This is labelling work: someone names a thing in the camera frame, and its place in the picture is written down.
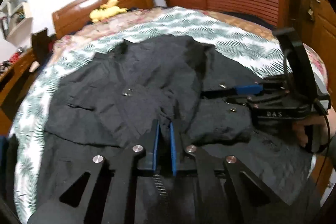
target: yellow toy on shelf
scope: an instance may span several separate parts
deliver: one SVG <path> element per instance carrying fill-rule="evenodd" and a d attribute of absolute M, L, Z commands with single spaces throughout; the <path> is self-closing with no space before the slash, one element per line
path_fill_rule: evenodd
<path fill-rule="evenodd" d="M 100 6 L 100 9 L 93 10 L 89 17 L 93 23 L 102 21 L 105 18 L 109 18 L 120 13 L 127 12 L 127 8 L 119 8 L 117 0 L 109 0 L 106 4 Z"/>

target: bed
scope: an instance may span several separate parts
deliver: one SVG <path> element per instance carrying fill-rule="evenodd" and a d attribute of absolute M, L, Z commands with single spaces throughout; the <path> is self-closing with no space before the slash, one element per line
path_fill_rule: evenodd
<path fill-rule="evenodd" d="M 24 224 L 36 208 L 36 185 L 44 149 L 43 128 L 50 100 L 60 78 L 89 63 L 96 52 L 108 53 L 123 39 L 141 42 L 162 34 L 190 35 L 196 41 L 214 44 L 224 56 L 261 77 L 283 73 L 278 41 L 262 26 L 216 12 L 181 7 L 152 9 L 153 0 L 119 0 L 122 8 L 140 10 L 85 26 L 90 11 L 106 1 L 75 0 L 53 13 L 59 39 L 54 45 L 53 57 L 31 86 L 13 121 L 10 135 L 15 134 L 19 140 L 14 199 Z M 97 31 L 106 25 L 103 32 Z M 322 60 L 309 47 L 306 50 L 313 71 L 327 84 Z"/>

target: black jacket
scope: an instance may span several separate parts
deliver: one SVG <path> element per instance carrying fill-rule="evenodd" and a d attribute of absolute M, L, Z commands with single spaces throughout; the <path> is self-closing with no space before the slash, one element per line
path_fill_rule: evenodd
<path fill-rule="evenodd" d="M 226 98 L 201 99 L 202 92 L 220 90 L 222 83 L 229 88 L 256 81 L 260 78 L 249 69 L 188 36 L 124 41 L 111 53 L 96 54 L 88 65 L 61 80 L 51 100 L 37 206 L 51 198 L 85 160 L 103 155 L 112 161 L 148 132 L 156 118 L 166 141 L 170 121 L 180 119 L 197 145 L 229 144 L 205 148 L 219 157 L 236 155 L 291 203 L 306 181 L 311 156 L 297 145 L 253 131 L 247 107 L 227 104 Z M 111 177 L 106 175 L 105 180 L 103 193 Z M 174 210 L 183 222 L 186 215 L 193 215 L 192 184 L 169 179 L 164 183 L 181 201 Z M 150 178 L 138 180 L 137 223 L 172 222 L 160 217 L 158 198 Z"/>

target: person's arm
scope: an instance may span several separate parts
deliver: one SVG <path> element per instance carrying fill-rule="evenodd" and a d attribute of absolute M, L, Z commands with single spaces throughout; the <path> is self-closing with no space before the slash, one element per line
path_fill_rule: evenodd
<path fill-rule="evenodd" d="M 328 155 L 326 155 L 327 149 L 325 149 L 321 154 L 326 155 L 333 162 L 334 168 L 336 169 L 336 137 L 334 137 L 336 132 L 336 112 L 333 107 L 328 110 L 328 122 L 330 126 L 330 138 L 331 142 L 329 144 Z M 308 118 L 297 121 L 293 123 L 293 130 L 299 141 L 299 145 L 305 146 L 308 143 L 308 137 L 305 134 L 305 126 L 317 125 L 320 133 L 320 145 L 324 145 L 328 142 L 328 129 L 327 124 L 323 116 L 312 115 Z"/>

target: wooden desk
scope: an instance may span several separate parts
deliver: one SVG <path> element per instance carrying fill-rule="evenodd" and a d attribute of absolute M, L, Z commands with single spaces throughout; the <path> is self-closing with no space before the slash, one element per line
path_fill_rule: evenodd
<path fill-rule="evenodd" d="M 0 135 L 8 134 L 15 114 L 35 80 L 36 74 L 29 72 L 35 60 L 30 48 L 0 76 Z"/>

